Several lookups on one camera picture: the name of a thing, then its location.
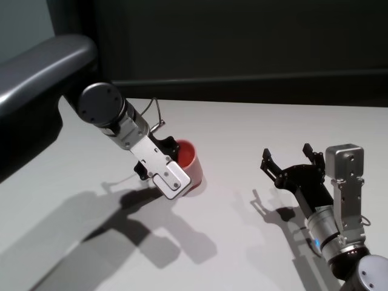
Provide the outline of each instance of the circular end cap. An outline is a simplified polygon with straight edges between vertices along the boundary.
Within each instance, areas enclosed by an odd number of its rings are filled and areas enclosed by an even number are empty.
[[[383,256],[365,256],[357,267],[357,277],[365,290],[387,290],[387,274],[388,259]]]
[[[78,115],[87,123],[106,125],[115,120],[124,105],[119,90],[109,83],[88,86],[78,100]]]

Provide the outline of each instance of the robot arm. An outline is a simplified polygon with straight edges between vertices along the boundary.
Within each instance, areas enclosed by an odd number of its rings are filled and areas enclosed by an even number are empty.
[[[308,228],[342,291],[384,290],[388,285],[388,259],[370,255],[364,245],[361,187],[364,150],[352,144],[326,150],[326,171],[334,186],[334,199],[324,186],[323,153],[309,144],[303,148],[311,165],[281,170],[264,150],[261,169],[279,189],[291,191],[307,219]]]
[[[135,171],[152,178],[168,199],[189,189],[177,163],[179,145],[159,141],[148,123],[97,70],[97,49],[85,36],[49,39],[0,67],[0,182],[57,137],[63,95],[77,115],[139,160]]]

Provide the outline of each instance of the white table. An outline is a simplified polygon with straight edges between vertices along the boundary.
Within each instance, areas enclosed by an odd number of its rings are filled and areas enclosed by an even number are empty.
[[[131,102],[140,111],[148,101]],[[275,211],[296,200],[259,169],[265,147],[280,167],[308,163],[305,142],[318,151],[364,147],[367,245],[388,257],[388,109],[160,103],[167,125],[157,137],[196,145],[202,185],[176,201],[118,211],[123,195],[148,187],[133,175],[135,158],[61,100],[58,140],[0,185],[0,290],[31,290],[49,271],[35,290],[336,290],[300,230],[300,209],[283,213],[289,222]],[[154,110],[145,116],[151,125]],[[105,233],[80,243],[112,215]]]

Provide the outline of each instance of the metal bracket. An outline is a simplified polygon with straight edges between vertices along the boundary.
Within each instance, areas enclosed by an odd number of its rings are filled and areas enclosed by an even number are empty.
[[[326,149],[326,175],[334,186],[334,219],[344,244],[364,242],[361,216],[361,187],[364,149],[353,144]]]
[[[148,136],[138,141],[130,151],[148,170],[148,177],[168,199],[189,189],[190,177],[180,166],[165,155]]]

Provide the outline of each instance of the red cup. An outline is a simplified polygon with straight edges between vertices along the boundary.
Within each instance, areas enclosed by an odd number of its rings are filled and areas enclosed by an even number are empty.
[[[185,139],[176,141],[179,144],[178,164],[192,180],[190,189],[199,186],[202,182],[203,171],[194,145]]]

